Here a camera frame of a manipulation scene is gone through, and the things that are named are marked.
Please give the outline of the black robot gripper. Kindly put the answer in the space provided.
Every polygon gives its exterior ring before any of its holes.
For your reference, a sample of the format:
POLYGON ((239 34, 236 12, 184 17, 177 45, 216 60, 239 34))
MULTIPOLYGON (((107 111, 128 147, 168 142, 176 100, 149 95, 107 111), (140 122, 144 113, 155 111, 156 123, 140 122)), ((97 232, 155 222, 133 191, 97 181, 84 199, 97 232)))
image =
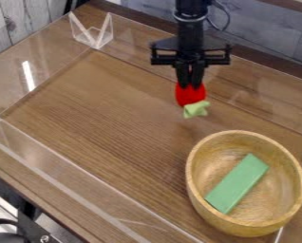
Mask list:
POLYGON ((215 38, 207 39, 203 31, 205 17, 184 18, 176 16, 176 35, 149 44, 151 64, 172 65, 177 83, 181 88, 188 86, 188 66, 191 65, 191 86, 196 89, 203 80, 204 67, 228 65, 231 45, 215 38))

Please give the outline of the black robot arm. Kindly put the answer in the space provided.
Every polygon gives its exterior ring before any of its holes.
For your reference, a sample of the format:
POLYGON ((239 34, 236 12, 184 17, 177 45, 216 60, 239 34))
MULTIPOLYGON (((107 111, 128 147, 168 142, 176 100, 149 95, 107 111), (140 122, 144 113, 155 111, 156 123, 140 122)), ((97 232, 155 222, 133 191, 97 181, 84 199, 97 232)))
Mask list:
POLYGON ((176 35, 149 44, 151 64, 171 65, 175 68, 177 84, 196 89, 209 65, 228 65, 231 45, 204 36, 203 22, 212 27, 208 18, 209 5, 227 9, 216 0, 175 0, 172 17, 177 23, 176 35))

